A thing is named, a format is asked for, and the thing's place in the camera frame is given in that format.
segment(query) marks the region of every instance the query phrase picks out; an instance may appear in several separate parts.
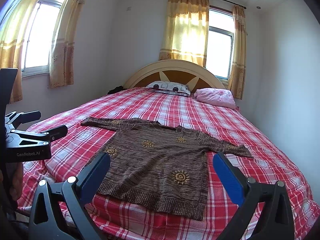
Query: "brown knit sweater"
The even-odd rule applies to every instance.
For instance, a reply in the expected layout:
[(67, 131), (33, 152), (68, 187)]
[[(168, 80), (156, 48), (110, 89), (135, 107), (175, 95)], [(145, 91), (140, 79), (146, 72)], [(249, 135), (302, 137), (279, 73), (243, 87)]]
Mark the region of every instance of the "brown knit sweater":
[(243, 145), (182, 126), (173, 128), (139, 118), (93, 117), (81, 125), (116, 131), (88, 162), (101, 151), (111, 157), (98, 193), (196, 220), (202, 220), (207, 202), (206, 152), (252, 158)]

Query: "black robotic device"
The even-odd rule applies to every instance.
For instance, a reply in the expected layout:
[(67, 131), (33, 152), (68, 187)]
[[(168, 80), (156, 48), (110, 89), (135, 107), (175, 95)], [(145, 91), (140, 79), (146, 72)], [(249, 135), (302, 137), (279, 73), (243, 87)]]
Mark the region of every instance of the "black robotic device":
[[(38, 120), (41, 114), (35, 111), (5, 115), (16, 73), (17, 69), (0, 69), (0, 168), (4, 174), (3, 184), (0, 184), (2, 236), (4, 239), (17, 240), (106, 239), (84, 208), (85, 204), (92, 201), (110, 168), (110, 157), (105, 153), (99, 154), (78, 176), (71, 176), (65, 182), (48, 183), (45, 179), (39, 182), (32, 203), (28, 236), (19, 235), (6, 219), (4, 214), (12, 215), (17, 208), (17, 203), (9, 194), (16, 163), (51, 158), (50, 143), (68, 132), (64, 125), (41, 133), (17, 130), (21, 123)], [(260, 202), (265, 204), (249, 239), (294, 239), (290, 201), (282, 181), (270, 185), (258, 183), (252, 177), (246, 178), (223, 153), (214, 155), (213, 166), (231, 201), (239, 205), (218, 240), (239, 240)], [(75, 227), (66, 224), (59, 202), (66, 203)]]

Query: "white patterned pillow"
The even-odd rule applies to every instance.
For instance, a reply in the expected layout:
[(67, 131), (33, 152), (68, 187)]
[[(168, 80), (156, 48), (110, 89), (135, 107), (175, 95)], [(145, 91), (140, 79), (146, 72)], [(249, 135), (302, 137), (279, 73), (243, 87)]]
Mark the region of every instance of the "white patterned pillow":
[(157, 93), (179, 95), (179, 96), (190, 96), (191, 92), (188, 90), (187, 85), (170, 81), (155, 81), (146, 86), (152, 88)]

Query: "sweater sleeve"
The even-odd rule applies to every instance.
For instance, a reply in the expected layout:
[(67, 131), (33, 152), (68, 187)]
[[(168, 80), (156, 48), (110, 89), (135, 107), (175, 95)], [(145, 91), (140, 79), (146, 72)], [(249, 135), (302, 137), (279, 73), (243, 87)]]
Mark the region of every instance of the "sweater sleeve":
[(82, 126), (95, 126), (106, 130), (117, 131), (117, 130), (128, 130), (131, 129), (138, 118), (132, 119), (111, 119), (111, 118), (86, 118), (81, 125)]
[(225, 140), (218, 140), (210, 135), (200, 132), (198, 141), (201, 145), (207, 146), (212, 152), (222, 152), (224, 154), (233, 154), (239, 157), (253, 158), (249, 150), (244, 145), (234, 145)]

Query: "bedspread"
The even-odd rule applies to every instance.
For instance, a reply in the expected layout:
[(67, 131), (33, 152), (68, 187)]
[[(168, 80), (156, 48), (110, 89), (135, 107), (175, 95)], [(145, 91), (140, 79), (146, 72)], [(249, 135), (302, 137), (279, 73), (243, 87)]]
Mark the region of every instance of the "bedspread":
[[(18, 205), (29, 212), (37, 183), (62, 182), (76, 176), (98, 149), (115, 132), (81, 126), (85, 118), (134, 118), (158, 120), (162, 125), (201, 130), (233, 144), (244, 144), (254, 159), (226, 155), (245, 176), (261, 183), (282, 180), (292, 205), (296, 239), (302, 239), (320, 214), (311, 189), (297, 166), (266, 136), (235, 110), (197, 102), (182, 97), (135, 88), (104, 96), (73, 110), (58, 114), (30, 127), (40, 132), (65, 124), (68, 134), (52, 143), (52, 158), (24, 163), (23, 194)], [(226, 194), (212, 166), (213, 153), (208, 152), (208, 200), (204, 219), (196, 221), (146, 208), (112, 197), (96, 195), (86, 205), (97, 226), (107, 234), (123, 239), (216, 239), (237, 210)], [(259, 204), (242, 239), (248, 238), (257, 223), (263, 205)], [(71, 217), (61, 204), (67, 221)]]

